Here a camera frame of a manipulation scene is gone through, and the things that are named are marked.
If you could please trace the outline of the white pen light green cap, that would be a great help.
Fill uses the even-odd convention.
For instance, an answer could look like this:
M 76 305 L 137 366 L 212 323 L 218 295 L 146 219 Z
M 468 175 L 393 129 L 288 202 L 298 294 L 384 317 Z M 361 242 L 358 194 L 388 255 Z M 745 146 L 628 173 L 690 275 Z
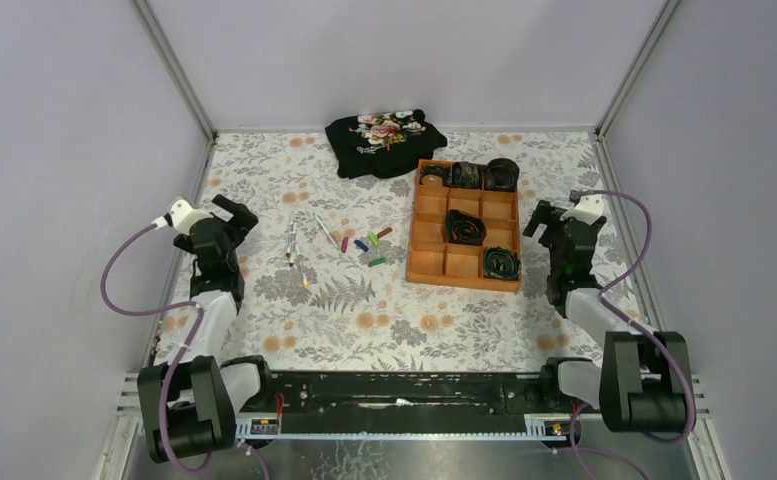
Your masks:
M 327 239 L 330 242 L 330 244 L 333 246 L 333 248 L 335 250 L 340 251 L 340 245 L 338 244 L 337 240 L 335 239 L 333 234 L 330 232 L 330 230 L 326 227 L 324 222 L 321 220 L 321 218 L 316 213 L 313 214 L 313 217 L 314 217 L 315 221 L 317 222 L 318 226 L 320 227 L 320 229 L 322 230 L 322 232 L 324 233 L 324 235 L 327 237 Z

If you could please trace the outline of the white pen blue cap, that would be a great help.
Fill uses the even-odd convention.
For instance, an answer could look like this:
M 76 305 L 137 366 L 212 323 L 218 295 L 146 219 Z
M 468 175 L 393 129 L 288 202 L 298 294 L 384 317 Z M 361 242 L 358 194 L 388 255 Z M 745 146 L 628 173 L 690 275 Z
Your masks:
M 296 224 L 294 221 L 289 223 L 288 230 L 287 230 L 287 242 L 286 242 L 286 258 L 287 258 L 287 247 L 288 244 L 291 241 L 295 241 L 296 236 Z

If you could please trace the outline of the white pen magenta cap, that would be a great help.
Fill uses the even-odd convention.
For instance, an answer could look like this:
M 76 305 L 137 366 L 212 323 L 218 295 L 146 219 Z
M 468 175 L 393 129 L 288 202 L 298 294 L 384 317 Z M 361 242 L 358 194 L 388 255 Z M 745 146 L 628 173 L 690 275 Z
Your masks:
M 308 276 L 307 276 L 307 274 L 305 272 L 305 267 L 303 265 L 303 258 L 302 258 L 302 256 L 299 253 L 294 253 L 292 255 L 292 258 L 293 258 L 293 263 L 296 266 L 297 271 L 298 271 L 298 273 L 300 275 L 300 278 L 302 280 L 303 288 L 308 290 L 309 289 L 309 280 L 308 280 Z

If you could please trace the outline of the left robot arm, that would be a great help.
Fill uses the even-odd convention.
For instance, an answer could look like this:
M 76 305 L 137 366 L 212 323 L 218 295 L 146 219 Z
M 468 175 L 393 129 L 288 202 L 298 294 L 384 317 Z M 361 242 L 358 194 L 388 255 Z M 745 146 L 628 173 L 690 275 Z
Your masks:
M 193 258 L 187 303 L 196 318 L 166 359 L 137 377 L 147 451 L 156 463 L 178 465 L 186 457 L 229 448 L 235 442 L 237 413 L 264 394 L 270 379 L 260 355 L 219 359 L 244 298 L 236 249 L 258 218 L 222 195 L 212 203 L 229 218 L 178 197 L 158 223 L 174 228 L 174 246 Z

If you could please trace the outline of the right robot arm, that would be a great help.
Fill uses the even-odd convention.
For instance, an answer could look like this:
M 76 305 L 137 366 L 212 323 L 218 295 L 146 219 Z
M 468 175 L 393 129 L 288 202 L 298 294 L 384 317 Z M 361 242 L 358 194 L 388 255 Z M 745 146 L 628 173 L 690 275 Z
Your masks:
M 595 408 L 613 432 L 635 432 L 676 442 L 691 432 L 696 405 L 687 343 L 677 332 L 655 331 L 605 297 L 592 272 L 599 233 L 606 223 L 598 194 L 573 197 L 561 208 L 546 200 L 532 212 L 523 234 L 543 232 L 550 270 L 547 299 L 602 349 L 602 363 L 554 358 L 547 370 L 558 390 Z

